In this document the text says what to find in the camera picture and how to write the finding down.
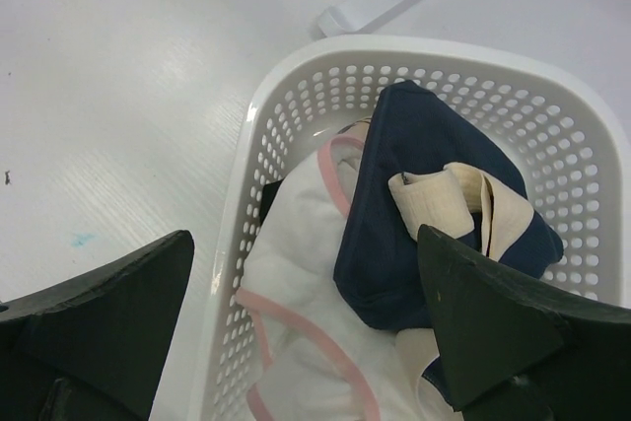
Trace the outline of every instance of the blue mark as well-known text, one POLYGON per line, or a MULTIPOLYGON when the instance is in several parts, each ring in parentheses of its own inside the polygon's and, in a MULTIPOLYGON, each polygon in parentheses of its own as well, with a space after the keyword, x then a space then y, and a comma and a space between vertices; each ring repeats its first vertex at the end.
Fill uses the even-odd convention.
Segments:
POLYGON ((94 234, 75 234, 75 239, 70 243, 70 245, 74 248, 79 248, 87 244, 95 237, 96 236, 94 234))

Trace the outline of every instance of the dark blue fabric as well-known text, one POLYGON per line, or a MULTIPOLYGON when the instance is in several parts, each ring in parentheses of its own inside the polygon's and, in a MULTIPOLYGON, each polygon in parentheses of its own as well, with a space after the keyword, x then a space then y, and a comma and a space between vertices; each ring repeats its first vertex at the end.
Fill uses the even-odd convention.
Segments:
MULTIPOLYGON (((405 229, 387 181, 402 172, 439 172, 450 162, 479 168, 526 197, 515 165, 433 93, 410 81, 385 88, 366 138, 334 271, 340 294, 370 327, 395 331, 431 327, 416 243, 405 229)), ((472 237, 466 243, 479 249, 479 237, 472 237)), ((561 240, 535 213, 524 236, 501 261, 539 278, 562 254, 561 240)))

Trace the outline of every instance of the white table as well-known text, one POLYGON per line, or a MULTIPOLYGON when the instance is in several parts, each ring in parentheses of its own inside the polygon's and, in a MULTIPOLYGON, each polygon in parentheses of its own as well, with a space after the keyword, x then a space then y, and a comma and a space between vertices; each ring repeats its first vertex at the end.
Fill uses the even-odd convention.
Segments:
MULTIPOLYGON (((193 273, 152 419, 185 419, 204 289, 248 99, 343 0, 0 0, 0 300, 172 230, 193 273)), ((425 0, 380 32, 561 66, 631 131, 628 0, 425 0)))

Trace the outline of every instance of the pink trim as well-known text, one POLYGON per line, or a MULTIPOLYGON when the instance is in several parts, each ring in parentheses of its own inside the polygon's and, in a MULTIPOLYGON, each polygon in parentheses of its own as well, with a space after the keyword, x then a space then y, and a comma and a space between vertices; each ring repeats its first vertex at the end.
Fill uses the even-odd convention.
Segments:
POLYGON ((331 138, 317 151, 317 163, 326 190, 328 190, 331 200, 335 203, 339 212, 341 212, 344 217, 348 217, 348 213, 351 210, 351 203, 346 198, 342 186, 339 183, 337 164, 333 162, 333 157, 331 156, 331 147, 339 143, 347 143, 356 146, 360 150, 364 150, 364 142, 355 137, 338 135, 331 138))
POLYGON ((247 395, 245 396, 245 400, 247 401, 247 406, 256 421, 274 421, 274 418, 267 409, 267 406, 263 403, 263 398, 260 397, 258 386, 256 386, 256 384, 249 389, 247 395))
MULTIPOLYGON (((237 290, 237 300, 239 300, 239 291, 237 290)), ((263 321, 261 320, 260 313, 253 309, 249 309, 249 316, 252 319, 252 325, 254 326, 254 333, 258 340, 260 347, 260 356, 263 362, 263 370, 267 370, 272 365, 272 353, 269 350, 269 342, 267 340, 267 334, 265 333, 265 327, 263 327, 263 321)))
POLYGON ((305 317, 298 315, 267 298, 251 291, 240 288, 237 292, 237 301, 246 308, 257 308, 261 312, 276 319, 282 320, 294 329, 298 329, 309 337, 319 349, 326 354, 344 379, 350 384, 360 399, 363 400, 366 421, 380 421, 381 414, 375 394, 371 390, 366 378, 346 355, 339 345, 331 339, 326 332, 313 324, 305 317))

